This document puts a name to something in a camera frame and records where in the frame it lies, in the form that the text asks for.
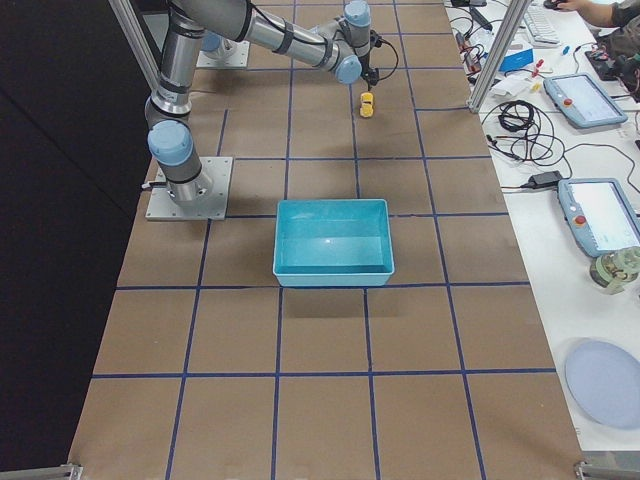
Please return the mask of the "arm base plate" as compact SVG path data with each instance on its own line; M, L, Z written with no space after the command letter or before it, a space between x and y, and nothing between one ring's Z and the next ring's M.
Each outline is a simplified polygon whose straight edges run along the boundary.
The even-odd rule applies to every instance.
M199 52L196 68L208 70L246 69L249 50L250 44L246 41L238 43L223 39L217 49Z
M143 185L150 191L146 219L149 221L224 220L226 217L232 157L201 157L200 174L178 184L165 178L161 169Z

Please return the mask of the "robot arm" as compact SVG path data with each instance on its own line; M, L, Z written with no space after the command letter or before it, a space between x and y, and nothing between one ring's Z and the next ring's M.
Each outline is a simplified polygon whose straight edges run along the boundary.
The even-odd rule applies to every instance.
M146 102L147 142L164 185L156 198L169 218L222 217L228 182L213 159L199 157L188 126L197 68L240 69L250 45L335 75L341 84L374 85L370 7L348 2L341 15L312 29L260 10L251 1L171 1L157 80Z

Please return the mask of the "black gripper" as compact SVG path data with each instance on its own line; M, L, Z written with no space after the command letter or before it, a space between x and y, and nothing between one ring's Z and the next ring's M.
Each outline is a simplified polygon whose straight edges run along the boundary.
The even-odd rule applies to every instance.
M379 69L373 67L371 61L371 51L375 48L375 43L370 42L367 51L360 56L362 67L361 78L365 81L367 90L372 90L379 82Z

